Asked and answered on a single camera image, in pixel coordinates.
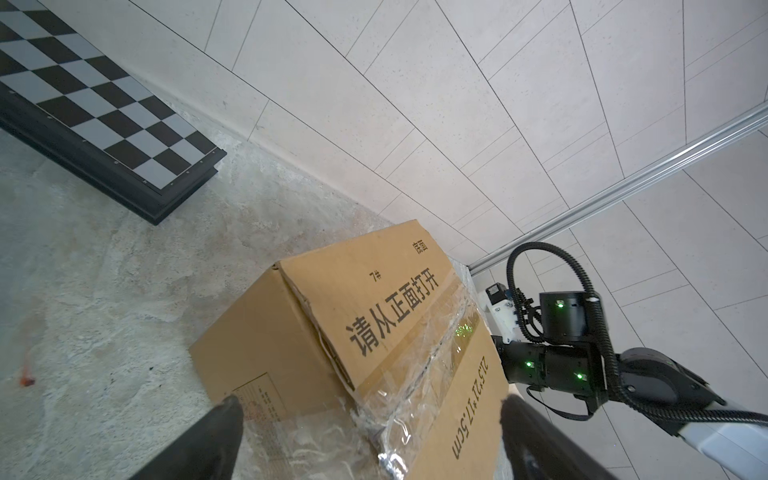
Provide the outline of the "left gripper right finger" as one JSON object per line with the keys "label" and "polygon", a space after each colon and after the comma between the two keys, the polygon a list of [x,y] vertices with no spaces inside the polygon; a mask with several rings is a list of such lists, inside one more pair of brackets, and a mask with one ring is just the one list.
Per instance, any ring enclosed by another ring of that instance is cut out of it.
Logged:
{"label": "left gripper right finger", "polygon": [[615,479],[519,395],[502,402],[500,425],[515,479]]}

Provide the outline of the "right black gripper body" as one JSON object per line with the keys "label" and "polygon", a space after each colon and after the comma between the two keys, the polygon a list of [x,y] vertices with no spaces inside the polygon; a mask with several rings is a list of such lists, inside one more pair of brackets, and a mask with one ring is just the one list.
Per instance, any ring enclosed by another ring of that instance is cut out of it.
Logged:
{"label": "right black gripper body", "polygon": [[543,384],[546,347],[540,344],[510,341],[492,335],[502,370],[509,384]]}

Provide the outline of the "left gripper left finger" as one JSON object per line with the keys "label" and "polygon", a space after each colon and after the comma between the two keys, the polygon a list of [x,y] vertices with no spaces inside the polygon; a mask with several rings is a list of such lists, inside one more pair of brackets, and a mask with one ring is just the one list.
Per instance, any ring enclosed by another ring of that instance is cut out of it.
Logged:
{"label": "left gripper left finger", "polygon": [[231,479],[243,431],[243,407],[230,395],[131,479]]}

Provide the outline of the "brown cardboard express box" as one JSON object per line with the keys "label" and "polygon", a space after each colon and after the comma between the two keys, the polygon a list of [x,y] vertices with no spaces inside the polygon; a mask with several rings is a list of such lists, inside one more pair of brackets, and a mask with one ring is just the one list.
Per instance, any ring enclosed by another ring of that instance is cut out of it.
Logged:
{"label": "brown cardboard express box", "polygon": [[489,329],[411,220],[268,268],[190,347],[244,410],[248,479],[490,479],[508,385]]}

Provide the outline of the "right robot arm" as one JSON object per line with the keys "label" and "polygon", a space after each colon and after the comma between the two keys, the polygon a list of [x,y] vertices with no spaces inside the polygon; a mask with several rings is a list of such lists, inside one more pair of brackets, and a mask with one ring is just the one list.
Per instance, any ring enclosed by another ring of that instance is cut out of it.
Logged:
{"label": "right robot arm", "polygon": [[702,377],[650,348],[617,355],[617,372],[609,372],[593,327],[599,296],[543,292],[533,300],[500,283],[488,287],[486,295],[501,329],[493,342],[508,382],[584,402],[585,413],[562,412],[561,417],[587,421],[609,401],[637,405],[645,418],[738,478],[766,478],[764,415],[718,395]]}

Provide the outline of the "black white chessboard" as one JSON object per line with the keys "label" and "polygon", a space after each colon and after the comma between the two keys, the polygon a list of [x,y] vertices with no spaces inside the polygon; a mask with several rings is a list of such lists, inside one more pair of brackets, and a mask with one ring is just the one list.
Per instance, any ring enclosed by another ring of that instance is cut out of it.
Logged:
{"label": "black white chessboard", "polygon": [[38,1],[1,4],[1,127],[153,225],[226,155]]}

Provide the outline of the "right corner aluminium post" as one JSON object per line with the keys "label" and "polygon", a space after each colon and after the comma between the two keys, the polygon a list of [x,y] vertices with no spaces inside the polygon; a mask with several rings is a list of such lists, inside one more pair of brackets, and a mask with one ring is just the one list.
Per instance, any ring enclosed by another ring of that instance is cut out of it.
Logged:
{"label": "right corner aluminium post", "polygon": [[616,184],[600,191],[572,209],[556,216],[468,266],[472,275],[490,269],[524,243],[544,241],[611,208],[613,205],[659,183],[677,172],[723,150],[767,125],[765,102],[673,151]]}

